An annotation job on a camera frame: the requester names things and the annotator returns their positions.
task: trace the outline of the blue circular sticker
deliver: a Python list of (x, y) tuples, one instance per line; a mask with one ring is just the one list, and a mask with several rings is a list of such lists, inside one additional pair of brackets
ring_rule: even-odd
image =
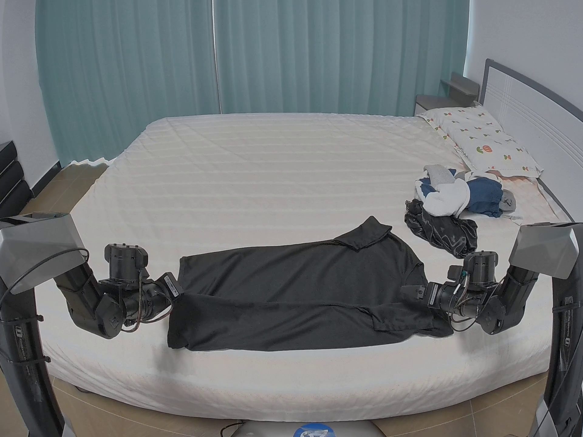
[(304, 424), (293, 437), (336, 437), (331, 427), (320, 423)]

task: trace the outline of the gray nightstand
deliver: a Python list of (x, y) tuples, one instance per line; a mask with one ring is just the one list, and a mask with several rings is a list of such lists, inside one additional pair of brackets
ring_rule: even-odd
[(451, 73), (451, 79), (441, 82), (448, 87), (448, 97), (417, 96), (415, 115), (433, 108), (470, 107), (477, 100), (480, 85), (458, 73)]

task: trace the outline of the black garment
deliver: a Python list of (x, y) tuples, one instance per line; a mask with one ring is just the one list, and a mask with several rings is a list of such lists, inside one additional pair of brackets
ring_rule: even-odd
[(369, 217), (329, 241), (182, 258), (168, 346), (311, 350), (452, 334), (433, 310), (401, 302), (401, 286), (427, 279), (390, 230)]
[(423, 208), (423, 203), (414, 199), (405, 203), (407, 213), (404, 222), (413, 234), (426, 239), (432, 246), (441, 248), (463, 259), (477, 248), (477, 225), (470, 219), (434, 217)]

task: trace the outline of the pillow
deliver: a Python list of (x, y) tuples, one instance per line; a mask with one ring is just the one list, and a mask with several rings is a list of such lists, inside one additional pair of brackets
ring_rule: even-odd
[(543, 169), (483, 106), (434, 108), (417, 115), (451, 142), (471, 171), (538, 178)]

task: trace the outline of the curtain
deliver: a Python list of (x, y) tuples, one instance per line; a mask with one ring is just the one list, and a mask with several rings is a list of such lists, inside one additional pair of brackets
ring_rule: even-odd
[(159, 118), (220, 113), (212, 0), (37, 0), (36, 44), (63, 164), (114, 158)]
[(463, 73), (469, 0), (215, 0), (223, 113), (412, 115)]

